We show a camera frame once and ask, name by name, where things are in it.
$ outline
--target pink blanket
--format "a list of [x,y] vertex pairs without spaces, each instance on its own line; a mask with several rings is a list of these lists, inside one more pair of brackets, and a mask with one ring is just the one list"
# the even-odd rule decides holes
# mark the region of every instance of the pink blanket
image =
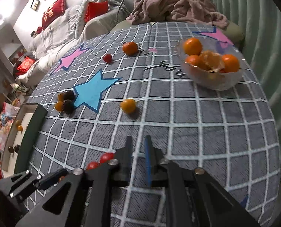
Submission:
[[126,18],[132,25],[151,21],[179,21],[215,25],[225,28],[226,16],[216,11],[209,0],[136,0],[132,14]]

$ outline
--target cable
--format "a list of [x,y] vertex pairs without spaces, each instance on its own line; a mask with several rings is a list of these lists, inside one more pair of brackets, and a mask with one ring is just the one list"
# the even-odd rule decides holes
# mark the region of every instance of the cable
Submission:
[[118,8],[117,14],[116,14],[116,24],[118,24],[118,14],[120,13],[120,8],[122,7],[123,3],[125,0],[122,0],[122,2],[120,3],[120,7]]

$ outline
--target red pillow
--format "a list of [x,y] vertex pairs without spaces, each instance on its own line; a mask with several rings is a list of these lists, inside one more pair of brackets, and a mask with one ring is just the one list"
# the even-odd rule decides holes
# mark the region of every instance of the red pillow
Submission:
[[85,22],[108,12],[108,1],[105,2],[89,2],[85,15]]
[[56,0],[46,12],[43,14],[42,18],[42,27],[43,30],[46,29],[47,26],[50,25],[52,21],[54,21],[57,17],[63,15],[66,10],[66,0]]
[[22,64],[20,64],[18,67],[17,67],[17,70],[19,71],[17,73],[17,75],[22,75],[22,74],[25,74],[29,68],[34,64],[35,60],[34,59],[31,59],[29,58],[28,56],[26,56],[25,60],[22,62]]

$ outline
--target table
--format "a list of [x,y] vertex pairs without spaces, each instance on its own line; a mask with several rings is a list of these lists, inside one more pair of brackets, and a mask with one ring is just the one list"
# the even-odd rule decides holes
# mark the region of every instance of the table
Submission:
[[[61,167],[85,168],[103,152],[123,147],[126,135],[131,135],[131,183],[114,194],[111,226],[166,226],[164,192],[146,184],[143,140],[151,135],[153,145],[168,159],[183,168],[205,168],[267,226],[280,180],[273,115],[253,71],[237,50],[246,70],[234,88],[221,92],[206,89],[184,75],[175,46],[181,38],[204,37],[195,33],[200,31],[212,32],[213,28],[176,22],[132,26],[85,42],[82,48],[90,49],[79,55],[68,71],[51,74],[56,65],[28,100],[48,110],[29,169],[45,175]],[[129,41],[140,45],[137,57],[122,52],[123,42]],[[102,61],[106,53],[113,55],[113,64]],[[103,93],[98,114],[84,105],[69,116],[54,109],[58,93],[86,82],[100,69],[104,78],[121,79]],[[125,98],[138,102],[133,117],[120,110]],[[28,207],[33,208],[45,193],[33,194],[26,202]]]

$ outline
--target white bedding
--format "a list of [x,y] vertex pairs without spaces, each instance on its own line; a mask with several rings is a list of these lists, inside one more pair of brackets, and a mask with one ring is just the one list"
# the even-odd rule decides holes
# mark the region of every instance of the white bedding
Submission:
[[[31,68],[23,75],[16,78],[18,84],[22,83],[27,87],[38,85],[46,73],[62,58],[73,46],[85,42],[94,37],[109,33],[116,25],[116,13],[118,6],[112,8],[108,13],[91,19],[79,37],[79,40],[71,39],[54,49],[48,50],[37,60]],[[123,21],[128,15],[122,10],[119,13],[118,21]]]
[[[89,1],[108,1],[109,11],[84,24],[85,9]],[[35,37],[29,49],[37,60],[27,73],[18,76],[16,82],[26,86],[39,84],[45,74],[59,62],[70,48],[91,38],[109,33],[117,24],[118,0],[84,0],[82,5],[66,9],[64,15],[56,18],[44,31]],[[118,22],[129,16],[122,6]]]
[[46,73],[76,44],[78,44],[78,41],[72,39],[63,45],[48,50],[25,74],[18,76],[16,82],[27,87],[38,85]]

